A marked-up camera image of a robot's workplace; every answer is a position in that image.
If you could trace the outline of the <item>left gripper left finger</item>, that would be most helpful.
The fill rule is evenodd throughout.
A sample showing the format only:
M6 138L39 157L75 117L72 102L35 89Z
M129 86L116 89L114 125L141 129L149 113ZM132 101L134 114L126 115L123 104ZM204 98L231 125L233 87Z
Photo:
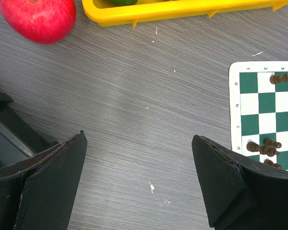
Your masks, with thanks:
M66 230L87 150L83 131L0 167L0 230Z

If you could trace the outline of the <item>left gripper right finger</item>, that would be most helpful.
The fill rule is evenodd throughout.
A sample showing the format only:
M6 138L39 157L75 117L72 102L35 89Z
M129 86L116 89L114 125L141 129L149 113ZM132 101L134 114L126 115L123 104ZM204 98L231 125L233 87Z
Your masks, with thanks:
M288 230L288 171L195 135L194 163L216 230Z

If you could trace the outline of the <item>green white chess board mat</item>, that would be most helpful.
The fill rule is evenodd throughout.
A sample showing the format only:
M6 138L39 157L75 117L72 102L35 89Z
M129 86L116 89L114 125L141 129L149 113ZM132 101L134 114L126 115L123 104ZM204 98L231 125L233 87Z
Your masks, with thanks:
M235 62L228 72L231 149L253 160L269 157L247 150L265 139L281 143L269 158L288 171L288 82L272 84L273 75L288 74L288 61Z

